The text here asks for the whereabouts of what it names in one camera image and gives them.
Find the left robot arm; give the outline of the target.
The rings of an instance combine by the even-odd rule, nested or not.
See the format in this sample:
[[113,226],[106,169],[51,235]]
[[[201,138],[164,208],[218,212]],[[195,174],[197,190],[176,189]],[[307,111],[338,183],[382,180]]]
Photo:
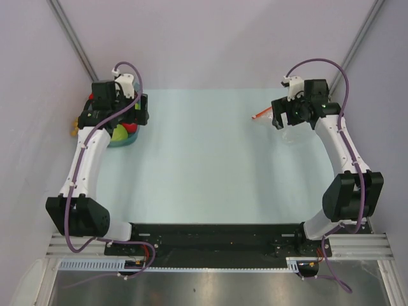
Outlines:
[[141,240],[131,224],[113,219],[96,200],[103,154],[109,146],[133,143],[137,130],[147,124],[148,97],[135,91],[134,77],[92,83],[92,92],[77,119],[77,146],[68,177],[58,196],[47,198],[45,208],[58,232],[71,237],[118,240],[128,255],[137,253]]

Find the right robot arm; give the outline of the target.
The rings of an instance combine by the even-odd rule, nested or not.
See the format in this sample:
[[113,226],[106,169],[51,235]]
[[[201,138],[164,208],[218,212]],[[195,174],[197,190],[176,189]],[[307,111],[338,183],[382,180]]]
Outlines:
[[363,220],[374,214],[384,184],[383,175],[372,171],[359,155],[338,103],[329,100],[326,80],[286,76],[286,97],[273,100],[272,125],[276,129],[308,123],[322,141],[334,179],[322,197],[322,209],[302,224],[294,239],[295,251],[308,256],[322,240],[344,228],[356,233]]

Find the green cabbage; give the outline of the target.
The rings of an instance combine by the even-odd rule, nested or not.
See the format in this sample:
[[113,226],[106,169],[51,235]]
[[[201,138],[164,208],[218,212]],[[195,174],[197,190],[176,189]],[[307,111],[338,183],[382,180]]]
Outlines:
[[114,129],[111,137],[111,142],[121,142],[128,138],[128,133],[122,124],[118,124]]

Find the clear zip top bag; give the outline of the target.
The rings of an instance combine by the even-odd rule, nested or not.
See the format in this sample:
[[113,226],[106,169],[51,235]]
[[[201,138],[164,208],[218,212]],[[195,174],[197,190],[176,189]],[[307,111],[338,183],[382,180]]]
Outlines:
[[273,135],[277,136],[286,145],[308,143],[317,136],[308,123],[291,126],[286,113],[281,114],[280,119],[281,122],[274,117],[271,106],[251,116],[253,122],[269,129]]

